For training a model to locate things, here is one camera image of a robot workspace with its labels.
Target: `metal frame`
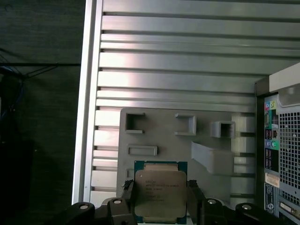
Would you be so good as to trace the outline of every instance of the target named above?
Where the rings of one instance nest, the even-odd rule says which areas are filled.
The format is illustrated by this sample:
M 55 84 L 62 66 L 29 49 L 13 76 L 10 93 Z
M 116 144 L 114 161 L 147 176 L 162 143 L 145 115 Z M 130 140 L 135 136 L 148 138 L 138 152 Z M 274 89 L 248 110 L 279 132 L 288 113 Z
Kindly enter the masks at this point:
M 72 204 L 90 201 L 91 157 L 93 151 L 98 56 L 100 45 L 102 0 L 86 0 L 83 31 L 82 64 L 78 99 Z

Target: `black clamp arm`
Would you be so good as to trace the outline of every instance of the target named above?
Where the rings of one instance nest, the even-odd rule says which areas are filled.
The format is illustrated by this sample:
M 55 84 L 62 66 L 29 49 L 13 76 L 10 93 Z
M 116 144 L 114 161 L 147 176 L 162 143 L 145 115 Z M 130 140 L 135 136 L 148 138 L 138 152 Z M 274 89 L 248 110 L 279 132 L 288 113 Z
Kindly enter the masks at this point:
M 107 200 L 95 210 L 91 203 L 76 203 L 45 225 L 136 225 L 135 183 L 126 181 L 121 198 Z M 232 210 L 220 201 L 205 198 L 196 180 L 187 182 L 187 210 L 194 225 L 283 225 L 277 217 L 254 204 L 242 203 Z

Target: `ribbed metal panel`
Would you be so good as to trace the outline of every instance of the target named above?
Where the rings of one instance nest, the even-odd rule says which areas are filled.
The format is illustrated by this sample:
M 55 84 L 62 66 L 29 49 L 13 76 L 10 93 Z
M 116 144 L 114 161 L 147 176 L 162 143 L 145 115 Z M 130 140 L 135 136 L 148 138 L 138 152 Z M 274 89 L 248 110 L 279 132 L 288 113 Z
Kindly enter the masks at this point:
M 275 2 L 104 0 L 101 37 L 95 40 L 100 69 L 92 79 L 98 86 L 97 150 L 87 154 L 93 168 L 116 170 L 110 151 L 118 148 L 123 107 L 233 112 L 238 133 L 255 132 L 255 81 L 300 61 L 300 5 Z M 254 138 L 238 135 L 232 151 L 254 153 Z M 237 173 L 253 171 L 236 164 Z M 111 185 L 90 175 L 85 172 L 85 184 L 95 190 Z M 232 182 L 233 195 L 254 194 L 253 178 Z M 85 186 L 85 201 L 111 191 L 90 195 Z

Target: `rectangular cutout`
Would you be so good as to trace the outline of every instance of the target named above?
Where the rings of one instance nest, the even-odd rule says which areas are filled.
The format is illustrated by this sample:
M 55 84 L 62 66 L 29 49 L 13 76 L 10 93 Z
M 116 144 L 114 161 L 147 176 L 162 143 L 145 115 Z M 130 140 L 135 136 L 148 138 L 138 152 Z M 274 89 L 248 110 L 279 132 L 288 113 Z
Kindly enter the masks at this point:
M 196 130 L 197 130 L 197 118 L 195 115 L 191 114 L 183 114 L 183 113 L 177 113 L 175 114 L 175 118 L 177 119 L 185 119 L 187 120 L 187 130 L 186 131 L 175 131 L 175 135 L 183 135 L 183 136 L 195 136 Z
M 127 113 L 126 114 L 126 125 L 125 132 L 129 134 L 143 134 L 144 131 L 138 129 L 138 123 L 140 120 L 145 118 L 144 113 Z
M 127 147 L 127 152 L 129 155 L 136 156 L 156 156 L 158 154 L 158 148 L 157 146 L 130 144 Z
M 210 136 L 217 138 L 235 138 L 235 122 L 216 121 L 211 123 Z

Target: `white label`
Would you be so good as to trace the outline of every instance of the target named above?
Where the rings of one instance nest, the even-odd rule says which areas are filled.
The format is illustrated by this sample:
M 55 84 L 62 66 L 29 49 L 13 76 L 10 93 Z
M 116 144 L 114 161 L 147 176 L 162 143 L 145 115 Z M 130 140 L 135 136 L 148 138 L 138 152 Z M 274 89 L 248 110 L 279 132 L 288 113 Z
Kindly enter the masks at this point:
M 159 218 L 175 218 L 176 223 L 177 217 L 181 218 L 186 214 L 186 183 L 187 175 L 183 171 L 137 171 L 135 184 L 139 192 L 136 196 L 135 214 L 147 217 L 147 221 L 156 218 L 155 222 L 160 222 Z
M 278 176 L 266 172 L 265 182 L 279 188 L 280 179 Z

